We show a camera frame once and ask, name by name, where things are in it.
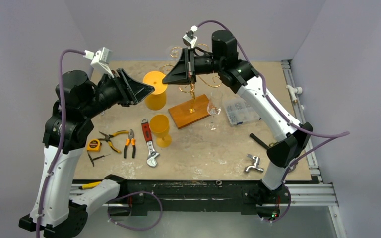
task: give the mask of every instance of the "yellow cup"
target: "yellow cup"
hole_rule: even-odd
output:
[[[155,115],[150,120],[151,132],[155,135],[155,143],[160,147],[167,147],[172,143],[172,138],[169,135],[169,119],[162,114]]]
[[[142,81],[145,84],[151,85],[155,88],[155,91],[145,98],[146,106],[154,111],[160,110],[166,105],[167,84],[163,84],[163,78],[165,75],[158,71],[149,72],[144,76]]]

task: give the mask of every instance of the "table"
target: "table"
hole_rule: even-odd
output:
[[[129,76],[137,81],[142,81],[145,74],[150,71],[159,71],[162,66],[169,64],[167,61],[117,61],[110,63],[111,69],[124,68]],[[253,66],[262,72],[266,78],[267,87],[283,107],[294,115],[292,103],[287,89],[280,62],[253,62]],[[212,75],[203,75],[202,78],[212,83]],[[97,83],[101,75],[94,72],[91,80]],[[209,93],[212,90],[223,92],[223,101],[238,97],[226,86],[217,89],[210,88],[201,80],[196,84],[196,96]],[[267,168],[269,159],[266,150],[249,138],[250,133],[269,144],[275,142],[265,122],[257,121],[239,126],[231,126],[227,115],[221,113],[216,120],[219,128],[211,131],[205,127],[209,118],[202,119],[192,125],[178,130],[168,113],[168,108],[190,100],[189,93],[180,92],[176,85],[167,88],[167,103],[159,111],[152,111],[140,103],[129,108],[114,105],[92,119],[95,126],[88,136],[88,141],[100,138],[98,131],[113,133],[118,130],[133,129],[136,138],[136,157],[131,158],[132,147],[129,146],[127,158],[123,154],[112,151],[106,142],[102,142],[102,149],[90,152],[92,157],[100,155],[109,156],[96,160],[95,167],[84,150],[75,170],[75,179],[102,179],[108,174],[115,174],[126,179],[168,179],[168,180],[259,180],[263,173],[257,171],[244,172],[244,168],[252,164],[252,159],[246,154],[261,157],[260,166]],[[157,114],[164,114],[170,121],[170,135],[173,139],[170,146],[156,150],[160,153],[157,157],[158,165],[149,167],[146,163],[148,149],[142,134],[141,120],[150,120]],[[113,144],[123,151],[127,135],[122,134],[112,139]],[[311,180],[307,161],[302,159],[296,169],[289,173],[286,180]]]

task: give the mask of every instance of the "red-handled wrench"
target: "red-handled wrench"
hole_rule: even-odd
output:
[[[151,136],[151,130],[150,125],[148,124],[147,119],[143,119],[141,121],[142,126],[142,132],[144,133],[145,142],[147,142],[148,146],[148,158],[147,158],[147,164],[151,167],[155,167],[157,165],[157,161],[155,158],[160,155],[157,151],[155,151],[154,146],[152,144],[152,136]]]

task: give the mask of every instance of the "pliers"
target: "pliers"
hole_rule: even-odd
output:
[[[120,134],[127,134],[127,133],[128,133],[127,130],[116,131],[115,133],[113,133],[113,134],[111,134],[111,135],[104,134],[104,133],[102,133],[101,131],[99,131],[99,132],[100,132],[100,134],[102,134],[102,135],[104,136],[104,138],[99,138],[98,140],[104,140],[104,141],[106,141],[106,142],[109,144],[109,146],[110,146],[110,148],[111,148],[112,150],[118,152],[119,154],[122,153],[122,151],[120,151],[119,149],[117,149],[117,148],[113,145],[113,143],[112,143],[112,141],[111,141],[110,139],[113,138],[113,137],[115,137],[115,136],[117,136],[117,135],[120,135]]]
[[[124,159],[126,159],[126,151],[127,151],[127,147],[129,146],[129,144],[132,144],[132,147],[133,147],[132,158],[135,158],[136,147],[135,147],[135,138],[134,137],[135,137],[135,134],[134,134],[133,130],[130,130],[129,134],[127,135],[126,145],[124,147]]]

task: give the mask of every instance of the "gray wall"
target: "gray wall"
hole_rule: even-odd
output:
[[[165,60],[169,46],[183,45],[191,26],[215,19],[241,41],[252,60],[291,59],[307,36],[324,0],[65,0],[92,49],[114,51],[114,59]],[[204,25],[198,42],[211,44],[220,29]]]
[[[0,1],[0,238],[34,236],[18,219],[37,196],[58,58],[87,48],[63,0],[40,2]],[[89,61],[67,55],[64,69],[88,70]]]
[[[381,0],[327,0],[292,70],[316,131],[352,133],[317,152],[348,237],[381,237]]]

